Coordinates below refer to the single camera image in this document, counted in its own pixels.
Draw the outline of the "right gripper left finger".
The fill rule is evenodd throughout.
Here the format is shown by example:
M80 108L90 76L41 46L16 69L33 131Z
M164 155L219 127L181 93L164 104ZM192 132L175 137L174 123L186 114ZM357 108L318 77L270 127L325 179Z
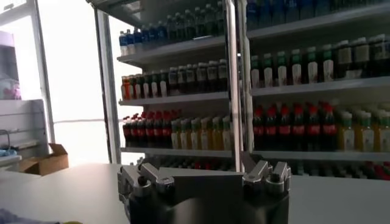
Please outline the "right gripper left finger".
M169 192L175 185L174 178L160 172L151 163L137 166L121 166L117 173L118 194L120 198L147 197L156 190L158 193Z

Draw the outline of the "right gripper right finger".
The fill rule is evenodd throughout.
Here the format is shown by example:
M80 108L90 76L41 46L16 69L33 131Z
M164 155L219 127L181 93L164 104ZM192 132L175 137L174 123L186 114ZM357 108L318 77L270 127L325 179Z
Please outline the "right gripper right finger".
M249 152L241 152L241 159L247 171L243 175L244 186L274 195L290 192L292 174L288 163L279 161L275 166L265 160L256 163Z

